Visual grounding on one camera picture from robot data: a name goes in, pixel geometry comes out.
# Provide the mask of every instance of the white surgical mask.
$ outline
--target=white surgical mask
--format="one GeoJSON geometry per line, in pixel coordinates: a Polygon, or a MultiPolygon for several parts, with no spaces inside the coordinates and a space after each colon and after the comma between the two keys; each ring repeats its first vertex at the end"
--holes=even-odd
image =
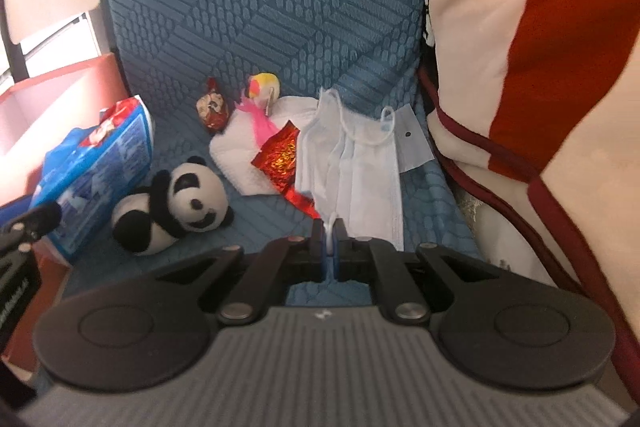
{"type": "Polygon", "coordinates": [[[342,218],[351,237],[378,237],[402,250],[402,199],[394,139],[395,113],[379,121],[321,92],[316,117],[298,136],[296,190],[314,198],[331,237],[342,218]]]}

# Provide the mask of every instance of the window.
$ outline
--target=window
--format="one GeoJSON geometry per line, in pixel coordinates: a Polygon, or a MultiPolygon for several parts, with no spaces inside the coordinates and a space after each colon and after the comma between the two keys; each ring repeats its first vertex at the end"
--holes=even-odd
{"type": "MultiPolygon", "coordinates": [[[[30,77],[89,60],[100,53],[86,14],[46,28],[20,43],[30,77]]],[[[0,94],[14,85],[6,47],[0,50],[0,94]]]]}

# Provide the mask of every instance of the metal pivot screw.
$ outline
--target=metal pivot screw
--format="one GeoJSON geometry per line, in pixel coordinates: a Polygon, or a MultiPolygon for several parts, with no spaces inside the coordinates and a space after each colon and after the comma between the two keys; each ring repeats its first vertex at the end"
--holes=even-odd
{"type": "Polygon", "coordinates": [[[241,321],[248,318],[253,313],[254,309],[244,302],[232,302],[227,304],[220,315],[230,321],[241,321]]]}
{"type": "Polygon", "coordinates": [[[396,308],[396,315],[405,320],[416,321],[427,314],[427,309],[417,302],[404,302],[396,308]]]}

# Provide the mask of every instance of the red trim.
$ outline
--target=red trim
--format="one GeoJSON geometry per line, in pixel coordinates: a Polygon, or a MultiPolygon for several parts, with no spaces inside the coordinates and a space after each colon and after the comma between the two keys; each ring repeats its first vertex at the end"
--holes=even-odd
{"type": "Polygon", "coordinates": [[[429,75],[427,74],[427,70],[423,65],[418,67],[417,71],[418,79],[422,84],[422,87],[427,90],[433,105],[438,112],[438,117],[440,118],[440,122],[444,126],[446,130],[448,130],[452,135],[468,142],[480,149],[487,151],[488,153],[496,156],[502,162],[510,166],[516,174],[519,174],[515,177],[515,179],[523,182],[529,182],[532,179],[535,179],[539,176],[539,172],[535,167],[530,165],[524,158],[514,154],[506,147],[503,147],[500,144],[497,144],[491,140],[489,140],[486,136],[482,136],[476,132],[473,132],[463,125],[460,125],[457,121],[453,120],[447,113],[445,113],[440,107],[440,99],[438,97],[438,90],[431,82],[429,75]]]}
{"type": "Polygon", "coordinates": [[[616,327],[616,346],[611,360],[632,398],[640,403],[640,344],[626,320],[625,313],[609,287],[600,264],[574,222],[546,187],[537,178],[527,189],[529,201],[539,216],[544,216],[549,232],[574,266],[588,296],[611,317],[616,327]]]}
{"type": "Polygon", "coordinates": [[[436,156],[440,164],[444,167],[447,173],[453,178],[453,180],[464,188],[473,197],[478,198],[480,201],[488,204],[498,212],[500,212],[509,222],[515,227],[522,237],[529,243],[535,254],[540,259],[540,263],[545,267],[551,279],[558,285],[559,288],[568,290],[574,293],[584,294],[583,288],[575,282],[572,277],[565,272],[562,265],[558,263],[556,256],[546,247],[545,242],[540,237],[538,232],[525,221],[520,214],[518,214],[513,207],[496,196],[484,185],[479,184],[475,179],[471,178],[465,172],[458,167],[450,158],[443,156],[438,150],[437,146],[433,147],[433,154],[436,156]]]}

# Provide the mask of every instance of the upholstery fabric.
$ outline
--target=upholstery fabric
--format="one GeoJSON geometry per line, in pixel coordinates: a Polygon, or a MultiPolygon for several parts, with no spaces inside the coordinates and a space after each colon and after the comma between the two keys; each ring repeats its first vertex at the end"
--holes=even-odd
{"type": "MultiPolygon", "coordinates": [[[[103,0],[127,82],[156,120],[152,171],[175,168],[191,154],[208,158],[209,139],[194,108],[207,75],[234,99],[249,74],[269,71],[282,95],[317,96],[335,87],[354,110],[379,115],[384,105],[418,102],[414,71],[423,0],[103,0]]],[[[424,112],[418,115],[424,121],[424,112]]],[[[476,246],[436,162],[404,174],[404,241],[442,243],[477,256],[476,246]]],[[[256,251],[284,235],[307,235],[311,220],[279,196],[241,197],[225,181],[236,213],[231,227],[191,234],[148,258],[132,258],[110,230],[87,248],[67,293],[142,273],[212,247],[256,251]]],[[[356,283],[293,288],[289,303],[366,303],[356,283]]]]}

